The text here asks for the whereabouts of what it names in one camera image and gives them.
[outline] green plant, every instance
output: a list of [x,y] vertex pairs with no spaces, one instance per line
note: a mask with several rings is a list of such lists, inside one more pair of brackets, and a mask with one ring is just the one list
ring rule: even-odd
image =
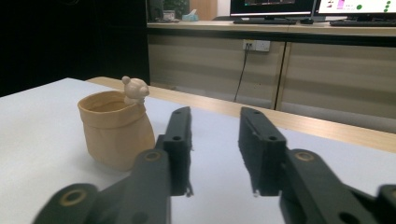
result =
[[181,19],[182,15],[190,12],[190,0],[163,0],[163,9],[174,10],[175,17]]

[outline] wooden desk edge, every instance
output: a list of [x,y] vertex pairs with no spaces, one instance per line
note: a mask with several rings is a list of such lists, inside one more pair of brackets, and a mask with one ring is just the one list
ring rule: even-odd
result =
[[[109,77],[95,77],[88,82],[123,90],[120,80]],[[308,133],[319,137],[329,138],[341,142],[364,147],[372,147],[396,153],[396,134],[383,133],[370,129],[330,122],[322,119],[312,119],[304,116],[288,114],[250,105],[241,105],[233,102],[193,95],[189,93],[170,91],[149,87],[150,97],[162,99],[182,105],[189,105],[223,115],[239,118],[241,106],[248,106],[260,110],[271,120],[276,127]]]

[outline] white tabletop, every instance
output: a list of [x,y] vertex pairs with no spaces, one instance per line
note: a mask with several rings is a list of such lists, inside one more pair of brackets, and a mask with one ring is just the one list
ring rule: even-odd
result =
[[[63,79],[0,98],[0,223],[29,223],[59,189],[91,183],[104,189],[128,173],[87,152],[77,103],[110,88]],[[182,107],[146,98],[154,133]],[[172,198],[172,223],[283,223],[278,197],[254,198],[237,146],[239,120],[192,108],[191,183],[195,195]],[[396,154],[280,129],[289,148],[317,152],[340,179],[375,195],[396,183]]]

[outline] bear ear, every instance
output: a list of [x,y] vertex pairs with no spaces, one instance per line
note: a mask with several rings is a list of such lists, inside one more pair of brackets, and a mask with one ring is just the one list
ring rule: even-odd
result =
[[131,79],[130,79],[129,77],[123,77],[123,78],[122,78],[122,83],[126,85],[126,84],[129,83],[130,80],[131,80]]

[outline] black cable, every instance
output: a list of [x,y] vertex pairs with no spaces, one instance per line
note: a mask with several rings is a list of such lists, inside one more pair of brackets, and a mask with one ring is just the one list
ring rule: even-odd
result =
[[233,98],[234,102],[236,102],[236,96],[238,95],[239,88],[241,87],[242,76],[244,75],[245,65],[247,64],[248,50],[250,49],[250,46],[251,46],[251,44],[246,44],[246,46],[245,46],[244,66],[242,68],[241,76],[239,77],[238,88],[236,89],[235,97]]

